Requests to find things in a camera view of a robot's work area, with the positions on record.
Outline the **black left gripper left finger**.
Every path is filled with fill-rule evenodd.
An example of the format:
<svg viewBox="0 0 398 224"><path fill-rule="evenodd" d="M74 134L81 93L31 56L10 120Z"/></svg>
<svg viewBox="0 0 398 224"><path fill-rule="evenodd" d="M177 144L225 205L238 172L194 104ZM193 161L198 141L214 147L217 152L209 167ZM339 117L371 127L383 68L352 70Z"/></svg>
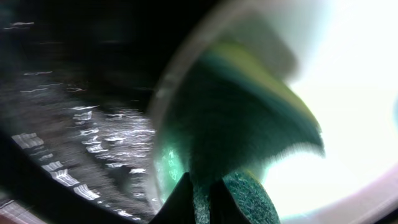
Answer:
<svg viewBox="0 0 398 224"><path fill-rule="evenodd" d="M149 224L195 224L193 185L188 172L182 175L162 208Z"/></svg>

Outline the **mint green plate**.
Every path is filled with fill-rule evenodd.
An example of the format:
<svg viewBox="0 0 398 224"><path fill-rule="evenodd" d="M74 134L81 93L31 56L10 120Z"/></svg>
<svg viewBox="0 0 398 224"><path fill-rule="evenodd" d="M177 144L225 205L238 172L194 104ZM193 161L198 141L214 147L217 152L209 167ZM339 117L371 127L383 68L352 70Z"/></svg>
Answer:
<svg viewBox="0 0 398 224"><path fill-rule="evenodd" d="M148 196L155 215L184 172L158 147L178 86L212 45L242 45L308 107L325 155L299 151L226 184L251 223L397 221L397 2L216 1L164 68Z"/></svg>

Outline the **green yellow sponge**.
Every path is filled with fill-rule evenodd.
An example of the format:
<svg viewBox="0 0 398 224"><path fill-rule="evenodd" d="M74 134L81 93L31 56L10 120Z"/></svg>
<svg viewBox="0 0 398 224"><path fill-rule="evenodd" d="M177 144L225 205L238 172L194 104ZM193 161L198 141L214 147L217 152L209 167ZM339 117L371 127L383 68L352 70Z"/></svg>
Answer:
<svg viewBox="0 0 398 224"><path fill-rule="evenodd" d="M306 151L324 156L320 125L306 104L242 45L205 50L178 86L158 147L193 183L194 219L213 223L221 189L245 170Z"/></svg>

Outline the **round black tray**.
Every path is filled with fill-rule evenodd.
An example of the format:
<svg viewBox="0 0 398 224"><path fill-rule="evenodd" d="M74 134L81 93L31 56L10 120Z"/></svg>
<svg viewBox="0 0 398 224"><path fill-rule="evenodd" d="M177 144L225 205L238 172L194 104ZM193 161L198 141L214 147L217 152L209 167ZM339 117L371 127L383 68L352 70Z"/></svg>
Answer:
<svg viewBox="0 0 398 224"><path fill-rule="evenodd" d="M215 6L1 2L1 193L23 222L150 222L147 107Z"/></svg>

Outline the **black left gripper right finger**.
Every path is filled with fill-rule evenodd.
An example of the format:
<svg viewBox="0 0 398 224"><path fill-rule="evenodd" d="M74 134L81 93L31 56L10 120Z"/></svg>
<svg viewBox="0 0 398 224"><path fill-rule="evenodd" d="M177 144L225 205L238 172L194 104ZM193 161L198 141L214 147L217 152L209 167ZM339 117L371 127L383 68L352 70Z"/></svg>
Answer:
<svg viewBox="0 0 398 224"><path fill-rule="evenodd" d="M211 224L251 224L236 205L223 180L210 187Z"/></svg>

